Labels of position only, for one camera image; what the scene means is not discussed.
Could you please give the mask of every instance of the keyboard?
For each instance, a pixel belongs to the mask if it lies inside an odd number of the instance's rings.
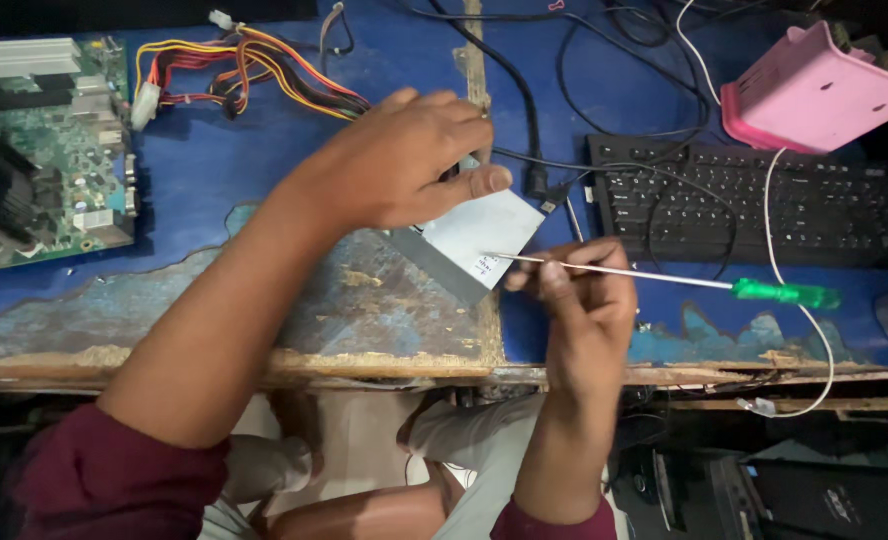
[[[713,191],[737,213],[731,262],[767,264],[763,185],[774,157],[743,147],[590,135],[594,166],[646,163]],[[595,173],[594,199],[606,236],[631,261],[720,263],[734,219],[726,206],[677,179],[642,168]],[[888,163],[844,164],[785,152],[770,184],[770,222],[779,264],[888,268]]]

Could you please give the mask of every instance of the pink container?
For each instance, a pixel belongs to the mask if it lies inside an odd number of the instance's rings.
[[[825,154],[888,121],[888,73],[840,52],[826,22],[787,35],[720,89],[724,129],[763,150]]]

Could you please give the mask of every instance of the white connector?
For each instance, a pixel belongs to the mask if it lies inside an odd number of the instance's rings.
[[[218,11],[214,9],[208,14],[207,19],[220,27],[221,30],[234,30],[234,21],[231,20],[231,16],[224,13],[223,11]]]
[[[131,127],[134,131],[143,131],[154,118],[157,118],[157,104],[161,101],[161,87],[145,82],[140,86],[134,106],[131,108]]]

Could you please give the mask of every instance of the maroon sleeve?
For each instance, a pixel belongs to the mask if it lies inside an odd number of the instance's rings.
[[[193,540],[227,479],[228,448],[175,448],[82,406],[28,448],[13,492],[20,539]]]
[[[569,540],[617,540],[614,526],[614,511],[600,498],[600,506],[590,519],[576,524],[550,524],[523,513],[514,498],[498,516],[498,522],[491,529],[491,540],[549,540],[567,538]]]

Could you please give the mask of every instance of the green screwdriver handle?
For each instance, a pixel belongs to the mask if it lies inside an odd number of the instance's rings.
[[[840,291],[813,285],[761,283],[741,277],[734,282],[731,294],[738,300],[773,300],[781,304],[797,304],[805,308],[836,310],[840,306]]]

